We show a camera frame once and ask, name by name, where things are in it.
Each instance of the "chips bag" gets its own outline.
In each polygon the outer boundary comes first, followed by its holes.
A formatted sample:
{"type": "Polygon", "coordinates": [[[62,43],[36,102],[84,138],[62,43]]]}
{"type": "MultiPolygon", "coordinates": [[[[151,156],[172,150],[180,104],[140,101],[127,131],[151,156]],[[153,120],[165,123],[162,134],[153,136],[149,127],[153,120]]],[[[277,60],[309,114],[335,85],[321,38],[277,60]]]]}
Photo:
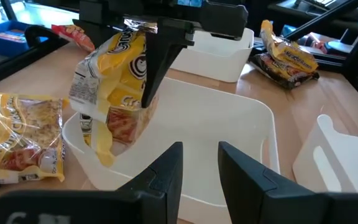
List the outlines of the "chips bag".
{"type": "Polygon", "coordinates": [[[250,57],[249,62],[266,77],[289,90],[312,78],[319,78],[318,72],[304,72],[287,63],[274,60],[268,53],[254,55],[250,57]]]}
{"type": "Polygon", "coordinates": [[[267,52],[274,60],[286,63],[298,70],[310,73],[314,72],[318,64],[313,55],[300,49],[296,42],[276,37],[273,33],[273,25],[270,21],[262,22],[260,36],[264,42],[267,52]]]}
{"type": "Polygon", "coordinates": [[[104,166],[128,149],[148,125],[157,99],[141,107],[146,83],[145,34],[124,30],[80,62],[70,89],[84,141],[104,166]]]}
{"type": "Polygon", "coordinates": [[[76,25],[52,25],[54,33],[70,42],[76,43],[87,52],[94,51],[94,45],[91,39],[85,34],[85,31],[76,25]]]}
{"type": "Polygon", "coordinates": [[[62,100],[0,93],[0,184],[64,180],[62,100]]]}

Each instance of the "nutrition label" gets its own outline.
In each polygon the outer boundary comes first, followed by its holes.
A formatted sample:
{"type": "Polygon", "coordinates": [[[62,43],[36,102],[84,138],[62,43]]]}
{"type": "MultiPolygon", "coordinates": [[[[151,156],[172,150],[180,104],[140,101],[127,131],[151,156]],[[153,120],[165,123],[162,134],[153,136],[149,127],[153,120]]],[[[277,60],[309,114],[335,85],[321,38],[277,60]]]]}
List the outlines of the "nutrition label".
{"type": "Polygon", "coordinates": [[[96,104],[99,79],[91,75],[91,69],[85,64],[77,66],[69,93],[71,100],[81,104],[96,104]]]}

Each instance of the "white tray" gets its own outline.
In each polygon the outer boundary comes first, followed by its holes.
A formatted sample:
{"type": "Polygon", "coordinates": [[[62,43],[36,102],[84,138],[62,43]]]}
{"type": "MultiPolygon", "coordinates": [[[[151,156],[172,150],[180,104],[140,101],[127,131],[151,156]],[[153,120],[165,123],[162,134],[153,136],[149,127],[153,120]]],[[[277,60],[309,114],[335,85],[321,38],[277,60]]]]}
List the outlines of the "white tray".
{"type": "Polygon", "coordinates": [[[218,142],[227,141],[257,161],[268,139],[270,167],[280,173],[273,113],[246,97],[165,78],[157,110],[137,142],[109,169],[83,141],[78,114],[63,137],[92,184],[114,190],[143,171],[175,141],[183,142],[179,218],[193,223],[230,223],[218,172],[218,142]]]}
{"type": "Polygon", "coordinates": [[[224,82],[238,81],[254,47],[254,31],[245,28],[240,41],[196,31],[195,45],[183,49],[171,68],[224,82]]]}

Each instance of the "plastic food package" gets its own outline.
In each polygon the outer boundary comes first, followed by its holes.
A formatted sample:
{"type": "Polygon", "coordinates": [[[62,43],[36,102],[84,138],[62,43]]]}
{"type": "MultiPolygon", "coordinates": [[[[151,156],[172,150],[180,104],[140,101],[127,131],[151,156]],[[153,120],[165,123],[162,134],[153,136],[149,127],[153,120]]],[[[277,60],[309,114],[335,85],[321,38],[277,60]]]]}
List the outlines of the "plastic food package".
{"type": "Polygon", "coordinates": [[[87,52],[94,51],[91,39],[85,34],[84,30],[76,25],[52,25],[54,33],[58,34],[70,42],[76,43],[87,52]]]}
{"type": "Polygon", "coordinates": [[[296,42],[276,37],[273,33],[273,25],[270,21],[263,21],[260,36],[267,52],[274,60],[286,63],[304,72],[314,72],[318,64],[313,55],[300,49],[296,42]]]}
{"type": "Polygon", "coordinates": [[[0,184],[64,180],[62,100],[0,93],[0,184]]]}
{"type": "Polygon", "coordinates": [[[287,89],[297,87],[312,78],[319,78],[318,72],[304,72],[274,60],[268,53],[254,55],[249,62],[262,74],[287,89]]]}
{"type": "Polygon", "coordinates": [[[141,107],[146,82],[145,34],[126,29],[80,62],[70,89],[85,143],[109,167],[148,125],[157,97],[141,107]]]}

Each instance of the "clear plastic wrapper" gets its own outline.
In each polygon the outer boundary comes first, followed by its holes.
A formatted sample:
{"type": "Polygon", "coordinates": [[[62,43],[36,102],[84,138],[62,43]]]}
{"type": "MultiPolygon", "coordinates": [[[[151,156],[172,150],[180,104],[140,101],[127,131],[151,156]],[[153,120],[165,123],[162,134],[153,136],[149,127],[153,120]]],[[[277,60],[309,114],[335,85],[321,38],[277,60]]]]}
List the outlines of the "clear plastic wrapper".
{"type": "Polygon", "coordinates": [[[64,180],[63,101],[0,93],[0,184],[64,180]]]}

